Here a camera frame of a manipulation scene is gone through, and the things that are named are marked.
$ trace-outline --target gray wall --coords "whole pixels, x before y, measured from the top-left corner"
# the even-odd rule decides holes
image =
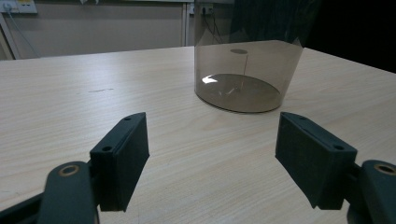
[[[13,16],[41,57],[172,48],[183,43],[182,3],[43,2],[36,8],[37,14]],[[21,58],[34,58],[12,20],[4,17]]]

